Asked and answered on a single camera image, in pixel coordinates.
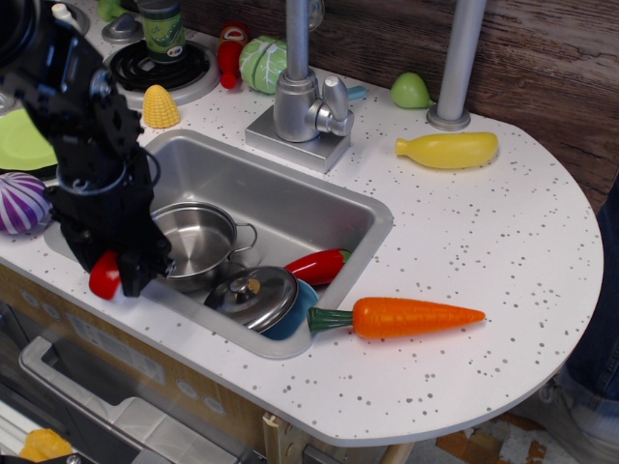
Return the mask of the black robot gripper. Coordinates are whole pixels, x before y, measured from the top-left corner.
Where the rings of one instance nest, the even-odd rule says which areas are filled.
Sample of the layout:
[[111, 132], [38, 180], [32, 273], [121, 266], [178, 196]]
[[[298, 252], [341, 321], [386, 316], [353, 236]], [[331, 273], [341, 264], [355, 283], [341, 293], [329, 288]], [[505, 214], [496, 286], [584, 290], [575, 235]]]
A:
[[105, 186], [78, 189], [59, 175], [58, 184], [44, 192], [84, 270], [91, 271], [107, 250], [120, 253], [117, 266], [125, 297], [139, 297], [151, 280], [172, 267], [171, 245], [151, 218], [160, 175], [159, 164], [138, 147]]

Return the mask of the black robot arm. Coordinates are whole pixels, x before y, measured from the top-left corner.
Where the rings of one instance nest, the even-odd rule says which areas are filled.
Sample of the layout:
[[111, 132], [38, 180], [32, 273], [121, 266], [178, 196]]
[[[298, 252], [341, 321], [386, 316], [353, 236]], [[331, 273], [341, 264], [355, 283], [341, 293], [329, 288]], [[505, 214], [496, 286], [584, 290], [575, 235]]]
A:
[[44, 196], [84, 270], [114, 253], [127, 297], [166, 276], [171, 244], [151, 218], [160, 175], [137, 141], [139, 115], [101, 54], [50, 3], [2, 2], [1, 90], [54, 150], [58, 184]]

